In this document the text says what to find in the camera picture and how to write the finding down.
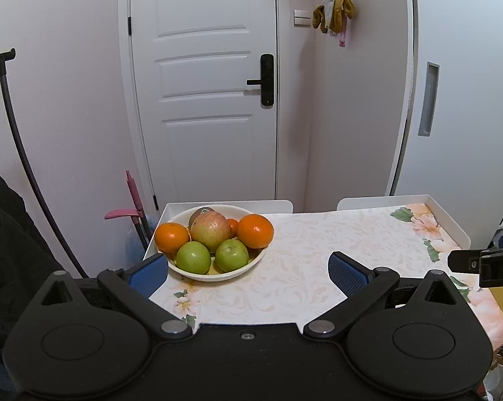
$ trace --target door handle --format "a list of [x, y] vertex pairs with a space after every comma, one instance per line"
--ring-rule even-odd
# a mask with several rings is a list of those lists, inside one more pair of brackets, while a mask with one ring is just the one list
[[261, 56], [261, 79], [247, 80], [248, 86], [261, 86], [261, 104], [265, 107], [274, 105], [274, 56]]

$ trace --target black clip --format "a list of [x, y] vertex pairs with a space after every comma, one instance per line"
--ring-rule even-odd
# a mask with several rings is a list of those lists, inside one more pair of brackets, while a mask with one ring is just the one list
[[503, 286], [503, 249], [453, 250], [448, 267], [456, 273], [479, 274], [481, 288]]

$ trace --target fruit bowl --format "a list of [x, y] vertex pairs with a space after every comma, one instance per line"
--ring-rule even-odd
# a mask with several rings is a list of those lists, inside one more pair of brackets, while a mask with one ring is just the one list
[[[243, 208], [239, 208], [237, 206], [232, 206], [232, 205], [198, 205], [194, 208], [191, 208], [189, 210], [183, 211], [182, 213], [177, 214], [176, 216], [172, 217], [169, 222], [173, 223], [179, 223], [180, 225], [183, 226], [188, 226], [188, 220], [196, 212], [198, 208], [201, 207], [209, 207], [212, 208], [213, 210], [219, 212], [220, 214], [224, 215], [224, 217], [228, 219], [235, 219], [239, 221], [241, 218], [243, 218], [245, 215], [252, 214], [251, 211], [245, 210]], [[214, 257], [211, 258], [211, 268], [209, 269], [207, 274], [194, 274], [194, 273], [189, 273], [184, 270], [181, 270], [180, 268], [176, 267], [175, 261], [167, 255], [168, 257], [168, 265], [171, 270], [175, 271], [176, 273], [179, 273], [180, 275], [184, 277], [188, 277], [193, 280], [197, 281], [202, 281], [202, 282], [220, 282], [223, 280], [228, 280], [232, 279], [234, 277], [240, 276], [241, 274], [247, 272], [251, 268], [253, 268], [263, 257], [264, 254], [264, 249], [263, 250], [258, 250], [254, 254], [252, 252], [250, 253], [250, 258], [248, 260], [248, 264], [244, 265], [242, 268], [239, 268], [238, 270], [224, 273], [220, 271], [217, 267], [216, 264], [214, 263]]]

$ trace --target floral tablecloth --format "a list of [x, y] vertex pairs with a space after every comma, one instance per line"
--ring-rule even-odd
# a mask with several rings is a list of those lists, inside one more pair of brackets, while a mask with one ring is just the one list
[[312, 214], [267, 214], [275, 235], [263, 259], [244, 275], [194, 282], [170, 270], [151, 300], [194, 330], [200, 323], [303, 326], [346, 296], [332, 283], [327, 262], [341, 251], [361, 264], [386, 266], [403, 277], [438, 268], [450, 275], [488, 333], [503, 342], [503, 313], [478, 276], [451, 275], [447, 256], [458, 246], [425, 204]]

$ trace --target orange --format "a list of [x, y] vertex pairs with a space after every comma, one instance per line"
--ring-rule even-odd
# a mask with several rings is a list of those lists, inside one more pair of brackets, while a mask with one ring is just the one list
[[239, 229], [239, 222], [235, 219], [228, 219], [229, 225], [231, 226], [231, 238], [236, 237], [236, 231]]
[[162, 252], [175, 253], [189, 241], [186, 227], [179, 223], [163, 223], [155, 230], [155, 244]]
[[248, 214], [239, 221], [239, 240], [250, 249], [262, 249], [274, 238], [274, 226], [259, 214]]

